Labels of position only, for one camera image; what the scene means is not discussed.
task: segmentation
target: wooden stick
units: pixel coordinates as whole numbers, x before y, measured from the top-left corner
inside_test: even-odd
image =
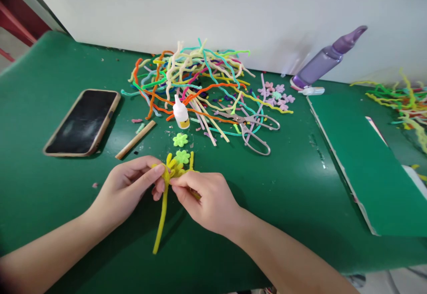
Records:
[[[142,131],[140,131],[123,149],[115,156],[118,160],[121,160],[123,156],[127,154],[127,152],[135,146],[137,142],[156,124],[155,121],[151,121],[147,126],[144,127]]]
[[[200,108],[199,108],[199,105],[197,104],[196,100],[193,98],[191,101],[193,101],[193,104],[194,104],[194,107],[196,108],[196,110],[197,110],[198,112],[201,112],[201,110],[200,110]],[[208,123],[206,122],[206,118],[205,118],[205,116],[204,116],[204,115],[200,115],[200,118],[201,118],[201,120],[203,121],[203,123],[205,124],[206,131],[207,131],[207,133],[208,133],[208,135],[209,135],[210,140],[212,141],[212,144],[213,144],[214,146],[216,146],[216,145],[217,145],[217,143],[215,143],[215,139],[214,139],[214,137],[213,137],[212,133],[210,132],[210,129],[209,129]]]
[[[193,99],[193,101],[196,101],[199,105],[199,108],[202,110],[202,112],[205,112],[206,114],[209,114],[206,109],[203,107],[203,105],[201,104],[201,102],[199,101],[199,99],[197,97],[195,97]],[[212,122],[212,125],[214,125],[216,127],[216,129],[219,131],[219,133],[222,135],[222,138],[225,139],[225,141],[227,143],[230,143],[230,140],[228,139],[228,137],[224,134],[224,132],[219,128],[219,126],[217,125],[217,123],[215,123],[215,121],[213,119],[210,120]]]

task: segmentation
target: purple water bottle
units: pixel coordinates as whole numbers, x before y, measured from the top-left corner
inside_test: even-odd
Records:
[[[303,89],[313,84],[342,61],[343,55],[353,48],[367,29],[365,25],[359,26],[350,34],[338,38],[332,46],[323,48],[290,80],[291,85]]]

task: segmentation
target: hand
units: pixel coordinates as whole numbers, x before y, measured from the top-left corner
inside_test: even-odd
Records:
[[[97,226],[109,231],[118,227],[130,216],[151,184],[156,183],[157,191],[165,190],[165,182],[161,177],[165,167],[151,168],[152,164],[160,163],[153,156],[143,156],[114,167],[84,215],[89,215]]]
[[[170,180],[178,200],[193,220],[212,232],[226,236],[241,223],[242,212],[220,173],[187,172]],[[189,191],[194,189],[197,200]]]

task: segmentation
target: scissor handle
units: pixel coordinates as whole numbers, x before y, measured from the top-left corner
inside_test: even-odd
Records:
[[[269,125],[266,125],[265,123],[260,123],[259,121],[257,121],[256,120],[256,118],[257,117],[261,117],[261,118],[268,118],[270,121],[272,121],[273,123],[275,123],[276,125],[277,125],[277,127],[271,127],[271,126],[269,126]],[[251,123],[254,123],[254,124],[257,124],[257,125],[261,125],[261,126],[264,126],[264,127],[266,127],[266,128],[268,128],[268,129],[270,129],[270,130],[278,130],[278,129],[280,129],[280,124],[279,124],[279,122],[277,121],[277,120],[275,120],[274,118],[272,118],[272,117],[270,117],[270,116],[268,116],[268,115],[263,115],[263,114],[254,114],[254,115],[251,115],[251,116],[249,116],[249,117],[246,117],[246,120],[247,121],[250,121]]]
[[[250,129],[246,127],[246,125],[245,125],[245,124],[242,124],[242,123],[241,123],[241,124],[240,124],[240,128],[242,129],[242,137],[243,137],[243,140],[244,140],[244,142],[245,142],[245,145],[248,145],[248,147],[249,147],[251,150],[253,150],[254,152],[256,152],[256,153],[258,153],[258,154],[260,154],[260,155],[267,156],[267,155],[269,155],[269,154],[270,154],[271,150],[270,150],[270,147],[267,145],[267,143],[265,143],[261,138],[259,138],[259,137],[258,137],[258,136],[256,136],[254,133],[252,133],[252,132],[250,131]],[[267,148],[267,153],[262,153],[262,152],[260,152],[260,151],[256,150],[255,148],[253,148],[253,147],[249,144],[249,142],[246,142],[245,134],[249,134],[250,136],[252,136],[253,138],[255,138],[257,141],[259,141],[261,144],[263,144],[263,145]]]

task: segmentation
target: scissors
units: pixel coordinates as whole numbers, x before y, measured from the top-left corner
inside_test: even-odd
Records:
[[[222,108],[226,108],[224,105],[222,105],[221,103],[219,103],[219,105],[222,107]],[[252,115],[252,116],[249,116],[249,117],[242,117],[242,116],[238,116],[238,115],[236,115],[236,114],[231,114],[231,112],[229,111],[229,110],[227,110],[227,112],[225,113],[225,112],[218,112],[219,113],[219,115],[221,115],[221,116],[223,116],[223,117],[226,117],[226,118],[232,118],[233,119],[233,121],[235,121],[235,122],[237,122],[237,123],[239,123],[239,125],[240,125],[240,129],[241,129],[241,132],[242,132],[242,137],[243,137],[243,140],[244,140],[244,142],[245,142],[245,145],[247,145],[251,150],[253,150],[254,152],[256,152],[256,153],[258,153],[258,154],[261,154],[261,155],[264,155],[264,156],[267,156],[267,155],[269,155],[270,154],[270,147],[267,145],[267,143],[266,142],[264,142],[261,138],[259,138],[258,136],[256,136],[254,133],[252,133],[250,130],[249,130],[249,128],[247,128],[246,127],[246,122],[250,122],[250,123],[254,123],[254,124],[257,124],[257,125],[261,125],[261,126],[263,126],[263,127],[266,127],[266,128],[268,128],[269,130],[278,130],[278,129],[280,129],[280,124],[279,124],[279,122],[277,122],[275,119],[273,119],[273,118],[271,118],[270,116],[267,116],[267,115],[262,115],[262,114],[254,114],[254,115]],[[270,121],[272,121],[273,123],[275,123],[276,125],[277,125],[277,128],[275,128],[275,127],[271,127],[271,126],[269,126],[269,125],[266,125],[266,124],[263,124],[263,123],[260,123],[260,122],[258,122],[257,120],[256,120],[256,118],[257,117],[262,117],[262,118],[268,118]],[[256,150],[255,148],[253,148],[250,144],[249,144],[249,142],[247,142],[246,141],[246,138],[245,138],[245,134],[248,134],[248,135],[250,135],[250,136],[253,136],[257,141],[259,141],[261,144],[263,144],[266,148],[267,148],[267,153],[262,153],[262,152],[260,152],[260,151],[258,151],[258,150]]]

